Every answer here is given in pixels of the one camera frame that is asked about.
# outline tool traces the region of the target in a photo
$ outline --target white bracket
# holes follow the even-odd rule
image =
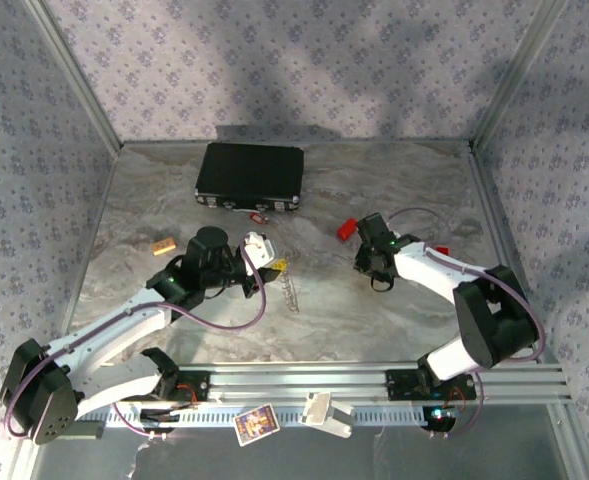
[[[429,247],[427,249],[430,251],[430,254],[461,267],[481,271],[485,270],[484,267],[468,265],[455,258],[443,255]],[[419,283],[453,304],[454,289],[458,287],[461,282],[473,282],[478,277],[470,273],[460,273],[451,268],[445,267],[429,258],[424,250],[424,242],[415,242],[403,247],[401,251],[394,256],[396,271],[401,278]]]
[[[123,398],[146,395],[160,379],[158,365],[144,355],[136,355],[112,367],[100,367],[80,385],[74,385],[75,390],[85,395],[78,404],[76,418]]]
[[[266,267],[274,261],[276,258],[276,250],[272,245],[272,242],[264,239],[261,235],[256,232],[250,232],[247,239],[245,240],[245,253],[254,264],[254,268]],[[252,269],[245,263],[247,275],[252,275]]]
[[[332,400],[330,392],[310,393],[303,409],[301,423],[338,437],[352,435],[354,407]]]
[[[71,344],[77,338],[82,337],[87,332],[106,323],[112,317],[128,308],[141,303],[163,301],[163,297],[156,291],[143,288],[131,299],[96,322],[91,323],[66,337],[52,340],[49,344],[50,349],[55,352],[61,348],[66,348],[67,345]],[[56,363],[61,367],[63,365],[69,367],[70,373],[68,374],[68,377],[72,382],[72,386],[75,389],[80,389],[80,386],[87,377],[105,362],[122,352],[137,340],[144,338],[152,332],[165,328],[171,321],[171,312],[167,308],[159,307],[138,311],[107,328],[73,352],[62,355]]]

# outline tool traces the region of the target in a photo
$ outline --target red tag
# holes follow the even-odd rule
[[[263,215],[262,213],[258,213],[258,212],[250,213],[250,219],[253,222],[258,223],[259,225],[263,225],[264,223],[267,223],[267,217],[265,215]]]

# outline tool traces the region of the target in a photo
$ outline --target white plug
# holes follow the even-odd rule
[[[256,232],[249,232],[245,239],[245,253],[257,270],[268,266],[276,258],[276,250],[272,246],[272,242]],[[247,262],[245,262],[245,268],[247,275],[252,275],[252,269]]]

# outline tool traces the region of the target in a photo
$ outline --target cable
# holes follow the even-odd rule
[[[483,388],[483,382],[481,381],[481,376],[477,372],[474,372],[474,376],[476,377],[476,381],[478,382],[478,393],[479,393],[478,407],[476,407],[476,411],[474,412],[474,415],[472,415],[472,418],[470,418],[470,421],[467,422],[460,429],[454,430],[454,432],[452,432],[452,433],[448,433],[447,434],[448,437],[450,437],[452,435],[461,435],[462,433],[467,432],[478,421],[478,417],[481,416],[481,410],[483,410],[483,403],[485,402],[485,389]]]
[[[392,220],[394,217],[396,217],[397,215],[402,215],[405,212],[413,212],[415,210],[419,210],[421,212],[427,212],[427,213],[431,213],[432,215],[434,215],[436,218],[438,218],[439,220],[443,221],[443,217],[441,217],[438,213],[436,213],[434,210],[431,210],[427,207],[407,207],[407,208],[401,208],[400,210],[395,211],[394,213],[392,213],[388,218],[387,221],[389,222],[390,220]]]
[[[374,290],[376,293],[387,293],[390,290],[392,290],[392,288],[394,288],[394,279],[392,278],[392,281],[387,283],[387,288],[379,290],[378,288],[374,288],[374,277],[372,277],[370,280],[370,287],[372,287],[372,290]]]
[[[447,408],[447,406],[452,401],[452,397],[454,396],[454,392],[458,393],[459,397],[461,397],[461,400],[463,400],[463,407],[459,410],[460,412],[462,412],[463,410],[465,410],[465,395],[463,394],[463,391],[460,388],[458,388],[456,385],[454,385],[452,388],[450,388],[450,396],[447,399],[447,402],[445,402],[441,408]]]
[[[211,295],[211,296],[209,296],[209,297],[208,297],[207,295],[205,295],[203,298],[205,298],[206,300],[212,300],[213,298],[216,298],[216,297],[218,297],[218,296],[219,296],[221,293],[223,293],[223,292],[225,291],[225,289],[226,289],[226,288],[227,288],[227,287],[223,287],[223,288],[221,288],[221,289],[220,289],[218,292],[216,292],[214,295]]]
[[[477,270],[475,268],[463,267],[461,265],[458,265],[456,263],[452,263],[452,262],[442,258],[440,255],[435,255],[434,253],[432,253],[431,249],[428,248],[427,244],[424,245],[423,252],[425,253],[425,255],[427,255],[427,257],[429,259],[434,260],[436,263],[443,265],[444,267],[451,268],[452,270],[456,270],[457,272],[460,272],[460,273],[469,273],[469,274],[475,275],[477,277],[480,277],[484,280],[487,280],[488,282],[493,283],[497,287],[501,288],[505,293],[507,293],[514,300],[516,300],[516,302],[521,307],[523,307],[523,309],[527,312],[529,317],[534,322],[534,325],[536,325],[536,331],[538,333],[538,347],[536,348],[534,353],[532,353],[531,355],[528,355],[526,357],[508,358],[505,361],[530,362],[532,360],[536,360],[541,355],[541,353],[543,353],[543,350],[545,350],[545,341],[546,341],[545,327],[543,326],[543,322],[541,322],[541,319],[538,317],[538,315],[536,314],[536,312],[534,311],[532,306],[529,304],[529,302],[527,300],[525,300],[516,290],[514,290],[512,287],[510,287],[508,284],[506,284],[502,280],[499,280],[498,278],[488,275],[487,273],[485,273],[481,270]]]
[[[5,427],[5,430],[7,430],[7,432],[15,438],[26,438],[29,435],[29,431],[16,432],[12,428],[12,425],[11,425],[12,414],[14,413],[14,409],[16,408],[16,404],[18,402],[18,399],[21,398],[21,395],[23,395],[27,386],[32,382],[32,380],[34,380],[34,378],[36,378],[36,376],[39,373],[41,373],[43,371],[43,369],[45,369],[45,367],[47,367],[51,362],[53,362],[54,360],[58,359],[59,357],[65,355],[66,353],[72,353],[74,351],[74,349],[76,349],[79,345],[82,345],[83,343],[87,342],[88,340],[95,337],[99,333],[110,328],[112,325],[120,322],[124,318],[129,317],[130,315],[132,315],[136,312],[139,312],[141,310],[146,310],[149,308],[168,308],[174,312],[180,313],[181,315],[183,315],[191,320],[194,320],[197,323],[200,323],[201,325],[204,325],[204,326],[210,327],[210,328],[215,328],[217,330],[228,331],[228,332],[243,330],[243,329],[250,328],[250,327],[256,325],[256,323],[258,323],[258,321],[261,319],[261,317],[265,313],[265,308],[267,305],[267,295],[265,293],[265,285],[263,284],[263,280],[261,279],[261,275],[258,273],[258,270],[254,266],[254,263],[247,255],[247,252],[245,252],[244,242],[245,242],[245,239],[247,239],[247,238],[248,237],[245,237],[243,239],[243,243],[241,243],[241,249],[240,249],[241,257],[249,265],[250,270],[252,270],[252,274],[254,275],[254,279],[256,280],[256,284],[258,285],[258,289],[261,294],[261,308],[259,309],[259,312],[256,314],[256,316],[251,321],[249,321],[243,325],[238,325],[238,326],[217,325],[215,323],[204,320],[197,315],[194,315],[193,313],[189,312],[188,310],[185,310],[182,307],[179,307],[177,305],[173,305],[173,304],[167,303],[167,302],[148,302],[148,303],[142,303],[140,305],[136,305],[134,307],[131,307],[127,311],[123,311],[123,312],[113,316],[112,318],[110,318],[106,322],[97,326],[93,330],[90,330],[89,332],[87,332],[85,335],[77,338],[72,343],[70,343],[68,346],[61,348],[60,350],[45,357],[32,370],[30,370],[30,372],[25,376],[25,378],[23,380],[21,380],[21,382],[18,384],[16,391],[12,395],[12,398],[10,398],[10,403],[7,406],[7,410],[5,410],[5,416],[3,417],[3,425]]]
[[[118,406],[116,405],[116,403],[113,403],[112,404],[112,408],[116,412],[116,415],[118,416],[118,418],[121,419],[121,422],[123,422],[123,424],[128,428],[128,430],[131,430],[132,432],[136,433],[137,435],[141,435],[143,437],[149,437],[150,436],[150,434],[147,433],[146,431],[141,430],[139,428],[136,428],[134,425],[132,425],[130,422],[128,422],[126,420],[125,416],[118,409]]]
[[[196,392],[194,391],[194,389],[192,388],[192,386],[189,383],[179,383],[178,385],[176,385],[176,388],[178,390],[189,390],[190,393],[192,394],[192,399],[191,399],[188,407],[191,407],[196,402],[198,402],[198,397],[196,396]]]
[[[387,217],[387,221],[390,222],[394,217],[396,217],[398,215],[402,215],[403,213],[414,212],[414,211],[426,212],[426,213],[430,213],[430,214],[434,215],[441,223],[443,223],[443,225],[445,225],[447,227],[447,230],[450,233],[450,239],[451,239],[451,237],[452,237],[452,229],[450,228],[450,224],[447,223],[447,221],[445,221],[445,218],[443,218],[443,216],[441,216],[440,214],[438,214],[434,210],[432,210],[430,208],[427,208],[427,207],[407,207],[407,208],[401,208],[400,210],[395,211],[389,217]]]

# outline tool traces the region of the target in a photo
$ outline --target red block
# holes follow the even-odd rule
[[[338,238],[345,241],[348,238],[350,238],[354,234],[355,231],[356,231],[356,219],[350,218],[347,222],[345,222],[343,225],[341,225],[341,228],[338,229],[338,232],[336,232],[336,235],[338,236]]]

